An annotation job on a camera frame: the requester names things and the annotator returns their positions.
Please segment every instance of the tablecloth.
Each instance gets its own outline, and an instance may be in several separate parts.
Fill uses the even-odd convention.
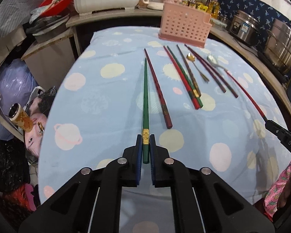
[[[149,71],[150,134],[157,145],[187,167],[210,167],[253,204],[286,168],[291,154],[265,130],[264,122],[241,89],[220,71],[238,93],[223,93],[191,70],[204,106],[195,110],[163,45],[181,56],[175,42],[158,38],[158,28],[116,27],[95,32],[89,47],[75,62],[58,90],[48,117],[39,159],[39,194],[44,202],[81,168],[101,168],[135,145],[142,131],[144,51],[152,61],[172,119],[166,129]],[[179,43],[184,54],[188,50]],[[230,70],[265,113],[286,128],[283,116],[259,75],[233,50],[207,39],[208,53]],[[124,188],[120,232],[174,232],[169,188],[155,189],[149,165],[142,166],[140,186]]]

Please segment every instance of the utensil holder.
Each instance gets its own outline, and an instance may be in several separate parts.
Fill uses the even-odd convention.
[[[211,29],[211,15],[178,3],[164,2],[160,39],[204,48]]]

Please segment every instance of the chopstick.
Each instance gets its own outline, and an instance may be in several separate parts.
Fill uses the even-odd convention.
[[[198,53],[194,53],[194,56],[198,58],[199,60],[202,59],[204,64],[207,65],[214,73],[220,78],[221,81],[227,86],[227,88],[232,92],[232,94],[235,96],[235,98],[238,98],[238,94],[235,92],[235,90],[227,83],[227,81],[222,77],[221,74],[212,66],[210,65],[203,57],[201,57]]]
[[[159,86],[157,77],[155,75],[155,71],[153,69],[152,63],[150,61],[150,58],[149,58],[149,55],[148,55],[146,49],[145,49],[145,55],[146,55],[146,58],[147,58],[148,63],[149,63],[149,67],[150,67],[150,70],[151,70],[151,73],[152,73],[152,77],[153,77],[153,80],[154,80],[154,84],[155,84],[155,87],[156,87],[158,98],[159,98],[159,101],[161,103],[161,107],[162,107],[162,111],[163,111],[163,115],[164,115],[164,119],[165,119],[166,128],[171,129],[172,128],[172,123],[171,123],[171,118],[170,118],[170,115],[169,115],[169,112],[168,112],[168,109],[167,109],[167,105],[166,105],[162,90],[161,90],[161,88]]]
[[[190,81],[190,79],[188,78],[187,74],[185,73],[183,67],[181,66],[180,62],[178,61],[177,57],[174,55],[174,53],[172,52],[172,50],[169,48],[169,46],[167,46],[167,49],[169,50],[170,54],[173,56],[173,58],[175,59],[178,67],[180,68],[182,74],[184,75],[185,77],[185,80],[188,82],[189,86],[191,87],[192,89],[192,92],[193,94],[195,95],[195,98],[197,99],[197,102],[199,104],[199,107],[202,108],[203,107],[203,104],[199,98],[199,93],[197,92],[197,90],[195,89],[194,85],[192,84],[192,82]]]
[[[239,82],[228,73],[228,71],[225,71],[226,74],[233,80],[236,82],[236,84],[242,89],[242,91],[244,91],[244,93],[248,96],[248,98],[250,99],[250,101],[253,103],[253,105],[255,106],[255,108],[257,109],[257,111],[260,113],[261,117],[263,118],[263,120],[266,122],[267,118],[265,116],[265,114],[263,113],[263,111],[260,109],[259,105],[253,100],[253,98],[249,95],[249,93],[239,84]]]
[[[180,48],[179,48],[178,45],[177,45],[177,48],[178,48],[178,50],[179,50],[179,52],[180,52],[180,54],[181,54],[181,57],[182,57],[183,62],[184,62],[184,64],[185,64],[185,66],[186,66],[186,69],[187,69],[187,71],[189,72],[189,76],[190,76],[190,78],[191,78],[191,80],[192,80],[192,83],[193,83],[194,87],[196,88],[196,91],[197,91],[197,93],[199,94],[199,97],[200,97],[200,96],[201,96],[201,92],[200,92],[199,87],[198,87],[198,85],[197,85],[197,82],[196,82],[196,80],[195,80],[195,78],[194,78],[194,75],[193,75],[193,73],[192,73],[192,71],[191,71],[191,68],[189,67],[189,64],[187,63],[187,61],[186,61],[186,59],[185,59],[185,57],[184,57],[184,55],[183,55],[183,53],[182,53],[182,51],[180,50]]]
[[[204,66],[204,68],[208,71],[208,73],[211,75],[211,77],[216,81],[216,83],[218,84],[218,86],[221,88],[222,92],[225,93],[226,89],[222,86],[221,82],[219,82],[219,80],[217,79],[217,77],[213,74],[213,72],[210,71],[210,69],[208,68],[207,65],[205,65],[203,63],[203,60],[200,58],[200,56],[189,46],[187,46],[186,44],[184,44],[186,48],[188,48],[193,54],[194,56],[200,61],[200,63]]]
[[[148,102],[148,71],[145,58],[144,70],[144,84],[143,84],[143,121],[142,121],[142,161],[144,164],[150,162],[149,151],[149,102]]]
[[[173,63],[175,69],[177,70],[177,72],[178,72],[178,74],[179,74],[179,76],[180,76],[180,78],[181,78],[181,80],[182,80],[182,82],[183,82],[183,84],[184,84],[184,86],[185,86],[185,88],[186,88],[186,90],[187,90],[187,92],[188,92],[188,94],[189,94],[189,96],[190,96],[192,102],[193,102],[193,106],[194,106],[194,108],[195,108],[195,109],[199,109],[198,101],[197,101],[197,99],[195,98],[195,95],[193,94],[192,89],[190,88],[188,82],[185,80],[185,77],[184,77],[184,75],[182,74],[180,68],[178,67],[178,65],[177,65],[177,63],[176,63],[176,61],[175,61],[175,59],[174,59],[174,58],[172,57],[172,55],[169,53],[169,51],[167,50],[166,46],[164,46],[164,49],[165,49],[165,51],[166,51],[168,57],[170,58],[171,62]]]

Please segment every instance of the dark red chopstick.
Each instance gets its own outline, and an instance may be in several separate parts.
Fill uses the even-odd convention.
[[[208,68],[208,66],[203,63],[203,59],[192,48],[190,48],[186,44],[185,44],[185,47],[188,48],[194,54],[194,56],[201,62],[201,64],[204,66],[204,68],[208,71],[208,73],[211,75],[211,77],[216,81],[218,86],[221,88],[222,92],[225,93],[226,89],[222,86],[221,82],[219,82],[219,80],[213,74],[213,72],[211,72],[211,70]]]
[[[222,77],[221,74],[219,74],[219,72],[212,66],[210,65],[203,57],[201,57],[197,52],[193,53],[194,56],[196,58],[198,58],[198,60],[202,59],[204,64],[207,65],[219,78],[221,81],[223,81],[223,83],[227,86],[227,88],[232,92],[232,94],[235,96],[235,98],[238,98],[238,94],[235,92],[235,90],[227,83],[227,81]]]
[[[164,46],[164,49],[165,49],[165,51],[167,52],[167,54],[168,54],[170,60],[172,61],[172,63],[173,63],[173,65],[174,65],[175,69],[177,70],[177,72],[178,72],[178,74],[179,74],[179,76],[180,76],[180,78],[181,78],[181,80],[182,80],[182,82],[183,82],[183,84],[184,84],[184,86],[185,86],[185,88],[186,88],[186,90],[187,90],[187,92],[188,92],[188,94],[189,94],[189,96],[190,96],[192,102],[193,102],[194,108],[195,108],[195,109],[199,109],[198,101],[197,101],[197,99],[195,98],[195,95],[193,94],[193,91],[192,91],[191,87],[189,86],[188,82],[186,81],[184,75],[182,74],[180,68],[178,67],[178,65],[177,65],[177,63],[176,63],[176,61],[175,61],[175,59],[174,59],[173,56],[169,53],[169,51],[167,50],[166,46]]]
[[[228,73],[228,71],[225,71],[227,73],[227,75],[236,82],[236,84],[242,89],[242,91],[244,91],[244,93],[248,96],[248,98],[250,99],[250,101],[253,103],[253,105],[255,106],[255,108],[257,109],[257,111],[260,113],[261,117],[263,118],[263,120],[266,122],[267,118],[265,116],[265,114],[263,113],[263,111],[260,109],[259,105],[253,100],[253,98],[249,95],[249,93],[239,84],[239,82]]]
[[[162,107],[162,111],[163,111],[166,127],[168,129],[171,129],[172,128],[172,123],[171,123],[171,118],[170,118],[170,115],[169,115],[169,112],[168,112],[168,109],[167,109],[167,105],[166,105],[166,102],[165,102],[161,87],[159,86],[157,77],[155,75],[155,71],[153,69],[152,63],[150,61],[150,58],[149,58],[149,55],[148,55],[146,49],[145,49],[145,55],[146,55],[146,58],[147,58],[148,63],[149,63],[149,67],[150,67],[150,70],[151,70],[151,73],[152,73],[152,77],[153,77],[153,80],[154,80],[154,84],[155,84],[155,87],[156,87],[158,98],[159,98],[159,101],[161,103],[161,107]]]

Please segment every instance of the brown chopstick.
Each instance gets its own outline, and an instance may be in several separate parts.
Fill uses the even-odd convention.
[[[161,87],[159,86],[157,77],[155,75],[155,71],[153,69],[151,60],[149,58],[149,55],[148,55],[146,49],[145,49],[145,55],[146,55],[146,58],[147,58],[148,63],[149,63],[149,67],[150,67],[150,70],[151,70],[151,73],[152,73],[152,77],[153,77],[153,80],[154,80],[154,84],[155,84],[155,87],[156,87],[158,98],[159,98],[159,101],[161,103],[161,107],[162,107],[163,116],[164,116],[164,119],[165,119],[166,128],[171,129],[172,128],[172,122],[171,122],[171,118],[170,118],[170,115],[169,115],[169,112],[168,112],[168,109],[167,109],[167,105],[166,105],[166,102],[165,102]]]
[[[190,48],[186,44],[184,44],[184,45],[200,61],[200,63],[204,66],[204,68],[208,71],[208,73],[211,75],[211,77],[216,81],[216,83],[218,84],[218,86],[221,88],[222,92],[225,93],[226,92],[226,89],[222,86],[221,82],[217,79],[217,77],[213,74],[213,72],[211,72],[211,70],[208,68],[208,66],[204,64],[204,61],[203,61],[202,57],[200,57],[192,48]]]
[[[182,53],[182,51],[180,50],[180,48],[179,48],[178,45],[177,45],[177,48],[178,48],[178,50],[179,50],[179,52],[180,52],[180,55],[181,55],[181,57],[182,57],[182,59],[183,59],[183,62],[184,62],[184,64],[185,64],[185,67],[186,67],[187,71],[189,72],[189,76],[190,76],[190,78],[191,78],[191,81],[192,81],[192,83],[193,83],[193,85],[194,85],[194,87],[195,87],[195,89],[196,89],[196,91],[197,91],[197,93],[198,93],[198,95],[199,95],[199,97],[200,97],[200,96],[201,96],[201,92],[200,92],[199,87],[198,87],[198,84],[197,84],[197,82],[196,82],[196,80],[195,80],[195,78],[194,78],[194,75],[193,75],[193,73],[192,73],[192,71],[191,71],[191,68],[189,67],[189,64],[187,63],[187,61],[186,61],[186,59],[185,59],[185,57],[184,57],[184,55],[183,55],[183,53]]]
[[[227,86],[227,88],[232,92],[232,94],[235,96],[235,98],[238,98],[238,94],[235,92],[235,90],[227,83],[227,81],[222,77],[222,75],[212,66],[210,65],[203,57],[198,55],[198,53],[195,53],[198,57],[198,59],[202,59],[204,61],[204,64],[207,65],[214,73],[220,78],[221,81]]]

